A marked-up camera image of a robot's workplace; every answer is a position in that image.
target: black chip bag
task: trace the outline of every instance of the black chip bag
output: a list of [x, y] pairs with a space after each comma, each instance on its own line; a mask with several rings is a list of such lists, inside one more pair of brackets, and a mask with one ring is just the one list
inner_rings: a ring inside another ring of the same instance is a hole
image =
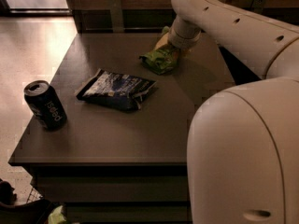
[[99, 69], [76, 97], [89, 103], [108, 106], [122, 111], [141, 108], [141, 103], [153, 90], [156, 81], [118, 74]]

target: can top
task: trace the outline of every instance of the can top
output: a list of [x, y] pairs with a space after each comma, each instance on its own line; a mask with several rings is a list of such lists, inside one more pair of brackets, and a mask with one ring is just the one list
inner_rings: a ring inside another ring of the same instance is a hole
[[47, 81], [37, 80], [28, 84], [24, 89], [24, 93], [27, 96], [38, 96], [39, 94], [44, 93], [49, 86]]

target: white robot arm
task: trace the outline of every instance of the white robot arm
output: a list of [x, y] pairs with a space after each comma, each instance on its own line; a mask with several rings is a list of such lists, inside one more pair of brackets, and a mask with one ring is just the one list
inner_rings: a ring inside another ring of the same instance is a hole
[[194, 224], [299, 223], [299, 28], [219, 0], [172, 0], [168, 39], [203, 29], [264, 79], [221, 91], [188, 137]]

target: screw hole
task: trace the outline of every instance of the screw hole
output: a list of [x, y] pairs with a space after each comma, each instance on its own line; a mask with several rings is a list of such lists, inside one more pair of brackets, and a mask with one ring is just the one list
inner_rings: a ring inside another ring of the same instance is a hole
[[234, 24], [237, 24], [237, 23], [239, 23], [241, 20], [240, 19], [236, 19], [236, 20], [234, 20]]
[[284, 38], [284, 35], [280, 35], [280, 36], [276, 39], [276, 41], [277, 41], [277, 42], [282, 41], [283, 38]]

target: wooden table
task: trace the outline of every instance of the wooden table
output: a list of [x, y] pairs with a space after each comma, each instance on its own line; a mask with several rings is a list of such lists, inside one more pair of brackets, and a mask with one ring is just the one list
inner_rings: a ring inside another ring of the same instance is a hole
[[[77, 35], [51, 85], [68, 122], [45, 131], [32, 118], [9, 163], [24, 167], [48, 200], [63, 202], [72, 221], [191, 220], [186, 166], [188, 129], [196, 109], [234, 85], [208, 35], [158, 76], [141, 65], [158, 34]], [[133, 113], [77, 100], [75, 92], [99, 69], [158, 81]]]

